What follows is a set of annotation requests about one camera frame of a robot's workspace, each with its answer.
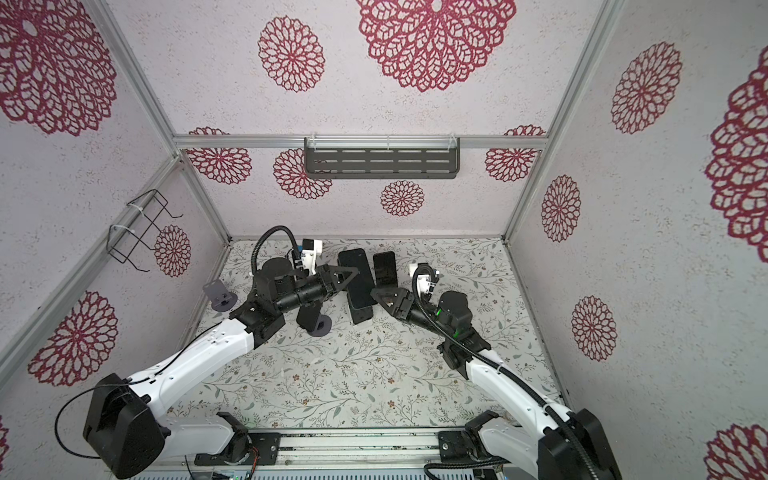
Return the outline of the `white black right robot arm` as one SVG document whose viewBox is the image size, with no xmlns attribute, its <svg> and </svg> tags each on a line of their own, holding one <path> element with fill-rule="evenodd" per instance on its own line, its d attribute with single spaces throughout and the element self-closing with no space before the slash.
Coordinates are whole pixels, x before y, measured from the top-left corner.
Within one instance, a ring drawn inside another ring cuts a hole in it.
<svg viewBox="0 0 768 480">
<path fill-rule="evenodd" d="M 478 465 L 505 463 L 524 479 L 621 478 L 599 419 L 549 399 L 507 368 L 473 327 L 465 294 L 447 291 L 435 305 L 405 288 L 375 288 L 371 296 L 391 317 L 442 336 L 438 349 L 447 366 L 510 414 L 485 412 L 466 425 Z"/>
</svg>

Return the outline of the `grey round stand front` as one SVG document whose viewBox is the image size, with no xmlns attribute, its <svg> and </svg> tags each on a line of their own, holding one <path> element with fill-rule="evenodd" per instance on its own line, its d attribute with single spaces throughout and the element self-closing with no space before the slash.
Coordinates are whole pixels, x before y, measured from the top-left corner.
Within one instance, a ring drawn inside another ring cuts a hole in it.
<svg viewBox="0 0 768 480">
<path fill-rule="evenodd" d="M 317 317 L 315 325 L 308 330 L 308 333 L 312 337 L 323 337 L 327 335 L 332 329 L 332 320 L 327 315 L 320 314 Z"/>
</svg>

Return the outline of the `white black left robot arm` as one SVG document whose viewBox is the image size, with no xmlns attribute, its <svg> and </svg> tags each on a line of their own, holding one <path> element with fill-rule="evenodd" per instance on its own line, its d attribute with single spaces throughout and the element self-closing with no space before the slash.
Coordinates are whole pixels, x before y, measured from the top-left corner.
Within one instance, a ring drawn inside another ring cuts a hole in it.
<svg viewBox="0 0 768 480">
<path fill-rule="evenodd" d="M 292 310 L 317 314 L 344 291 L 355 267 L 320 265 L 305 275 L 285 258 L 268 260 L 253 275 L 244 302 L 227 319 L 169 358 L 130 375 L 111 374 L 95 387 L 83 437 L 118 479 L 131 478 L 155 461 L 185 455 L 221 455 L 235 463 L 249 450 L 247 428 L 227 412 L 170 418 L 168 409 L 229 362 L 265 344 Z"/>
</svg>

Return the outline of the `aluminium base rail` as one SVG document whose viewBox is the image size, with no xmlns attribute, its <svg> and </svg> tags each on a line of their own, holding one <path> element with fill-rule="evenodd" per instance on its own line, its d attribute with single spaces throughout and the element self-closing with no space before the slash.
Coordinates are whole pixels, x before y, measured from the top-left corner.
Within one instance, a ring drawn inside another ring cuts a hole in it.
<svg viewBox="0 0 768 480">
<path fill-rule="evenodd" d="M 159 460 L 138 479 L 502 479 L 502 467 L 478 466 L 459 444 L 459 427 L 255 429 L 244 458 L 226 462 L 189 454 Z"/>
</svg>

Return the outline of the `grey round phone stand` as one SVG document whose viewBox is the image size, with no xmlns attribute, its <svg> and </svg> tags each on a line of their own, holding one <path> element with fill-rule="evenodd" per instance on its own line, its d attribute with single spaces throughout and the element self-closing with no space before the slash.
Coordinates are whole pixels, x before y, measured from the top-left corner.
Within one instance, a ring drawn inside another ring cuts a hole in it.
<svg viewBox="0 0 768 480">
<path fill-rule="evenodd" d="M 215 312 L 228 312 L 238 303 L 238 296 L 229 290 L 222 280 L 216 279 L 203 286 L 203 292 Z"/>
</svg>

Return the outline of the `grey slotted wall shelf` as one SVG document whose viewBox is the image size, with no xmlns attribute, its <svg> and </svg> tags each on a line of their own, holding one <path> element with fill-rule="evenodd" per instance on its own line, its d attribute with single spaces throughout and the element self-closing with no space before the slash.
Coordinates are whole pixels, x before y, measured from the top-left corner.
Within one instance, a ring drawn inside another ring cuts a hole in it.
<svg viewBox="0 0 768 480">
<path fill-rule="evenodd" d="M 313 180 L 451 180 L 460 170 L 460 140 L 304 140 Z"/>
</svg>

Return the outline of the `black smartphone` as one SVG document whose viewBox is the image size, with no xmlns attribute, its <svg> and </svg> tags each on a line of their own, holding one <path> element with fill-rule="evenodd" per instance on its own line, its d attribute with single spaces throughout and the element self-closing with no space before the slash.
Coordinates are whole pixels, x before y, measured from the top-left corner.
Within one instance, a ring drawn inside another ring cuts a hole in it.
<svg viewBox="0 0 768 480">
<path fill-rule="evenodd" d="M 319 320 L 321 310 L 322 303 L 320 301 L 302 305 L 297 313 L 297 325 L 306 330 L 308 333 L 316 331 L 318 329 L 318 325 L 321 323 Z"/>
<path fill-rule="evenodd" d="M 358 273 L 347 285 L 347 301 L 352 323 L 358 325 L 373 318 L 376 301 L 371 297 L 375 287 L 368 256 L 364 249 L 356 248 L 338 253 L 339 266 L 354 267 Z"/>
<path fill-rule="evenodd" d="M 376 286 L 379 288 L 396 288 L 399 284 L 396 256 L 393 251 L 385 251 L 373 255 Z"/>
</svg>

